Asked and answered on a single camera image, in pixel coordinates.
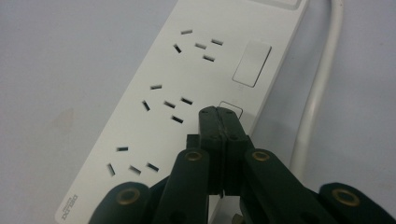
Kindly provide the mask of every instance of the outlet slot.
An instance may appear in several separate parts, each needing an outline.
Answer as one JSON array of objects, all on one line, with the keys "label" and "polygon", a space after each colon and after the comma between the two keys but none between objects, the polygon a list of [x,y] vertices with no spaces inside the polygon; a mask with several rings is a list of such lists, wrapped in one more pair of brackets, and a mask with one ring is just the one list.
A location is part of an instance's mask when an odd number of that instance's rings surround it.
[{"label": "outlet slot", "polygon": [[146,103],[146,101],[142,102],[143,106],[146,108],[147,111],[149,111],[149,105]]},{"label": "outlet slot", "polygon": [[178,47],[177,44],[174,45],[174,48],[176,49],[177,53],[181,53],[181,49]]},{"label": "outlet slot", "polygon": [[162,88],[163,88],[163,85],[150,86],[149,88],[150,88],[152,91],[154,91],[154,90],[162,89]]},{"label": "outlet slot", "polygon": [[113,166],[111,165],[111,163],[109,163],[109,164],[107,165],[107,169],[108,169],[108,171],[110,172],[111,176],[113,176],[113,175],[116,174],[116,172],[114,172],[114,169],[113,169]]},{"label": "outlet slot", "polygon": [[197,47],[198,49],[206,49],[205,45],[198,44],[198,43],[195,43],[195,47]]},{"label": "outlet slot", "polygon": [[205,59],[205,60],[208,60],[208,61],[210,61],[210,62],[212,62],[212,63],[215,61],[215,58],[210,57],[210,56],[207,56],[207,55],[204,55],[204,59]]},{"label": "outlet slot", "polygon": [[180,118],[178,118],[178,117],[175,117],[175,116],[172,116],[172,120],[174,120],[174,121],[176,121],[176,122],[178,122],[178,123],[183,123],[183,119],[180,119]]},{"label": "outlet slot", "polygon": [[186,99],[186,98],[181,97],[180,101],[183,102],[183,103],[186,103],[186,104],[188,104],[188,105],[192,105],[192,101],[191,101],[191,100],[188,100],[188,99]]},{"label": "outlet slot", "polygon": [[188,35],[188,34],[192,34],[192,30],[185,30],[180,32],[182,35]]},{"label": "outlet slot", "polygon": [[171,104],[171,103],[169,103],[169,102],[167,102],[167,101],[163,102],[163,104],[164,104],[164,105],[167,105],[167,106],[169,106],[169,107],[171,107],[171,108],[175,108],[175,107],[176,107],[176,105]]},{"label": "outlet slot", "polygon": [[117,151],[128,151],[128,147],[117,147]]},{"label": "outlet slot", "polygon": [[151,170],[158,172],[160,170],[160,168],[158,168],[157,166],[151,164],[148,162],[147,167],[150,168]]},{"label": "outlet slot", "polygon": [[129,169],[130,169],[132,172],[134,172],[135,174],[137,174],[137,175],[140,175],[140,174],[142,173],[139,169],[133,167],[132,165],[129,167]]},{"label": "outlet slot", "polygon": [[220,45],[220,46],[222,46],[222,44],[224,43],[221,40],[217,40],[217,39],[212,39],[211,42],[214,43],[214,44]]}]

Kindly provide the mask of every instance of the white power strip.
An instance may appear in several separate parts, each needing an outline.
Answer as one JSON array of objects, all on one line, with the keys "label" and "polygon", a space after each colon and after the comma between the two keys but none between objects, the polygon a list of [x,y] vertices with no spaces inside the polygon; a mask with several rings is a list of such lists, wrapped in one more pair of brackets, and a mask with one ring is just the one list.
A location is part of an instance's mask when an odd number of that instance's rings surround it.
[{"label": "white power strip", "polygon": [[[64,197],[87,223],[106,194],[167,177],[198,111],[232,109],[251,134],[308,0],[179,0]],[[219,198],[211,197],[209,218]]]}]

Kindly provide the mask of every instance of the table surface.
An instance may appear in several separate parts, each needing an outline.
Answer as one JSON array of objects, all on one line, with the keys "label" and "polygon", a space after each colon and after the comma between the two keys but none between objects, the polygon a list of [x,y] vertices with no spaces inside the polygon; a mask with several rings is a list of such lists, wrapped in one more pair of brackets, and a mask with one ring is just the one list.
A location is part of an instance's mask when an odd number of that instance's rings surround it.
[{"label": "table surface", "polygon": [[[0,221],[54,213],[176,0],[0,4]],[[344,26],[304,183],[342,182],[396,217],[396,1],[345,0]],[[290,162],[327,34],[311,1],[252,135]],[[237,198],[215,223],[231,223]]]}]

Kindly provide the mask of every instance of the white cable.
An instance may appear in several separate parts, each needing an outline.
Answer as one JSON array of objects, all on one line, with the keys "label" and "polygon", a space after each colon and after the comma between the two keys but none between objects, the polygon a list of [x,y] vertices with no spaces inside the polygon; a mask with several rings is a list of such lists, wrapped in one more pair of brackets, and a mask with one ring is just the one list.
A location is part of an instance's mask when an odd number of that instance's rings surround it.
[{"label": "white cable", "polygon": [[338,37],[341,32],[343,11],[344,1],[332,0],[332,14],[330,18],[329,33],[324,50],[320,57],[317,74],[315,75],[308,99],[305,103],[304,113],[294,142],[294,149],[290,161],[290,170],[301,182],[303,182],[309,143],[315,128],[318,110],[332,71],[332,60],[337,47]]}]

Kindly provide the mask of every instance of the power outlet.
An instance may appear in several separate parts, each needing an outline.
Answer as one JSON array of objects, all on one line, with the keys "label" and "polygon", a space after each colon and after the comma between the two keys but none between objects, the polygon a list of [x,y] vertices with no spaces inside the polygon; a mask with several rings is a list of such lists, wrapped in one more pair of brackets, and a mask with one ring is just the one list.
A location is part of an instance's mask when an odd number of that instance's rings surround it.
[{"label": "power outlet", "polygon": [[87,223],[118,184],[167,177],[204,107],[230,108],[251,134],[307,3],[179,0],[55,219]]}]

